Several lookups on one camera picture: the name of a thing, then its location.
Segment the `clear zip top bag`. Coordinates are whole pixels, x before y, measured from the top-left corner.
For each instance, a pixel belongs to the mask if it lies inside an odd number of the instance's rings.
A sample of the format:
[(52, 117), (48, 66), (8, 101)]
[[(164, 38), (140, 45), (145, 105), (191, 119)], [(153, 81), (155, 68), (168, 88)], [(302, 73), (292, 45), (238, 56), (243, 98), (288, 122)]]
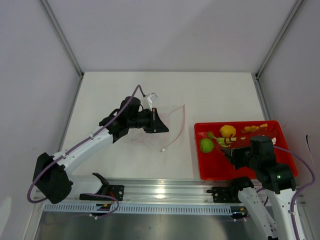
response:
[(157, 109), (160, 120), (168, 127), (164, 133), (146, 133), (144, 130), (131, 129), (124, 137), (124, 143), (164, 152), (180, 138), (186, 124), (186, 106), (167, 105)]

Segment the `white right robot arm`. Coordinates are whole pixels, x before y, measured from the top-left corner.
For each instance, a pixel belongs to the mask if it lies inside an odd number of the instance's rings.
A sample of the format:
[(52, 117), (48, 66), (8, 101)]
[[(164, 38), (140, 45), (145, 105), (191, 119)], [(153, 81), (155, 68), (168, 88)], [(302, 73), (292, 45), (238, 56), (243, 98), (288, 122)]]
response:
[(264, 238), (306, 239), (297, 208), (298, 192), (293, 172), (287, 164), (277, 162), (271, 138), (253, 136), (249, 146), (227, 149), (225, 154), (236, 169), (247, 167), (253, 170), (266, 192), (273, 215), (259, 202), (258, 193), (249, 177), (231, 180), (231, 187), (228, 189), (229, 198), (244, 204)]

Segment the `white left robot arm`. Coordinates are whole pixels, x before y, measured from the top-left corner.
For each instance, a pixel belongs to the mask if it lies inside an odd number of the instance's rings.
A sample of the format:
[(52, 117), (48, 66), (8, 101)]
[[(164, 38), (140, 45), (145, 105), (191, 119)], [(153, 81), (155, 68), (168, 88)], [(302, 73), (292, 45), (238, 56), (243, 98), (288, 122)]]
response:
[(73, 172), (99, 150), (126, 136), (130, 129), (142, 129), (146, 134), (166, 134), (170, 131), (155, 107), (144, 107), (140, 99), (128, 96), (81, 142), (53, 155), (44, 152), (38, 156), (32, 184), (27, 192), (28, 201), (36, 203), (31, 198), (34, 187), (52, 204), (62, 202), (72, 192), (85, 201), (119, 201), (108, 180), (99, 173), (92, 173), (91, 180), (76, 182)]

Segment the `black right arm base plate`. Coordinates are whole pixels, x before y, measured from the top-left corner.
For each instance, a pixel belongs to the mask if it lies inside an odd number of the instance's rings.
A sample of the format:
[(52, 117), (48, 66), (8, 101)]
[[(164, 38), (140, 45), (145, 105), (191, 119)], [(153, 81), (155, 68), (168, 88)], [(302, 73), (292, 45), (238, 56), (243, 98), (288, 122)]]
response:
[(211, 194), (214, 203), (219, 203), (219, 204), (241, 203), (235, 191), (228, 186), (214, 186), (208, 189), (206, 192), (208, 194)]

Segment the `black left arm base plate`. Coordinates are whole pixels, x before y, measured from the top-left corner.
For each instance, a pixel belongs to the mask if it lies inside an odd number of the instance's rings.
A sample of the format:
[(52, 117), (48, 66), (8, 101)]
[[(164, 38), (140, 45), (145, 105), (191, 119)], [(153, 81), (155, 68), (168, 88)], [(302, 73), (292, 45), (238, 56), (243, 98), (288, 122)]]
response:
[(124, 185), (102, 185), (97, 193), (81, 193), (79, 199), (82, 201), (112, 201), (113, 199), (108, 198), (112, 197), (118, 201), (122, 201), (124, 191)]

